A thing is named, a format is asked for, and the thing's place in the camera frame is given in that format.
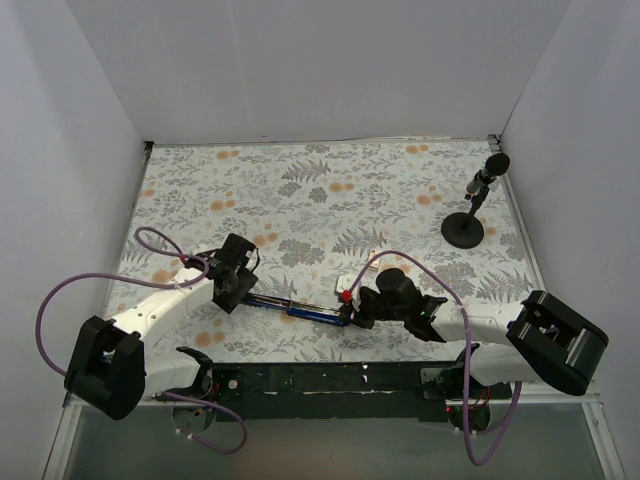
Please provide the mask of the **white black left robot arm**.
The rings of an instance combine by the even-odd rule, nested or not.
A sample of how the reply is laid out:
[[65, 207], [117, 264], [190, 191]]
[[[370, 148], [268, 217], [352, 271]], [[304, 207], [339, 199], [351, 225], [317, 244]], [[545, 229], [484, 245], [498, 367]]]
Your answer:
[[104, 320], [83, 323], [67, 368], [65, 389], [113, 420], [125, 418], [146, 398], [174, 392], [193, 400], [214, 386], [213, 362], [191, 347], [154, 357], [152, 348], [181, 320], [213, 303], [232, 312], [257, 282], [249, 263], [258, 248], [236, 234], [223, 246], [188, 259], [173, 283]]

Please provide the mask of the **white staple box sleeve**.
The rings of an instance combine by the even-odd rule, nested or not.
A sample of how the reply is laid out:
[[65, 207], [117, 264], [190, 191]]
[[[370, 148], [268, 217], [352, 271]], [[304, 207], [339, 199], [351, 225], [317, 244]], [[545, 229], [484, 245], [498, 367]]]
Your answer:
[[378, 268], [381, 260], [381, 252], [375, 249], [370, 251], [369, 261], [374, 268]]

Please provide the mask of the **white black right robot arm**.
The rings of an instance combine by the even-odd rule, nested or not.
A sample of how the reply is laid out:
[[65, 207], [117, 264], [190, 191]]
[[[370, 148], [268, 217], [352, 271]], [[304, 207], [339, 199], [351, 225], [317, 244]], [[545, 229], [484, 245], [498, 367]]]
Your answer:
[[542, 290], [522, 302], [461, 307], [421, 293], [392, 268], [376, 277], [374, 287], [342, 290], [338, 298], [342, 316], [360, 328], [399, 321], [425, 342], [470, 342], [471, 354], [452, 373], [454, 389], [469, 398], [508, 382], [544, 382], [582, 396], [609, 345], [602, 329]]

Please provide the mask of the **blue black stapler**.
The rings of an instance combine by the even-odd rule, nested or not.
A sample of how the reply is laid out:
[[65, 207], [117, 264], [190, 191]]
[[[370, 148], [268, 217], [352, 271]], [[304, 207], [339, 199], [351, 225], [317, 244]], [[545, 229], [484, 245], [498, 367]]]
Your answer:
[[300, 303], [294, 300], [249, 293], [242, 300], [244, 305], [278, 310], [290, 317], [319, 322], [338, 327], [349, 325], [349, 318], [339, 310]]

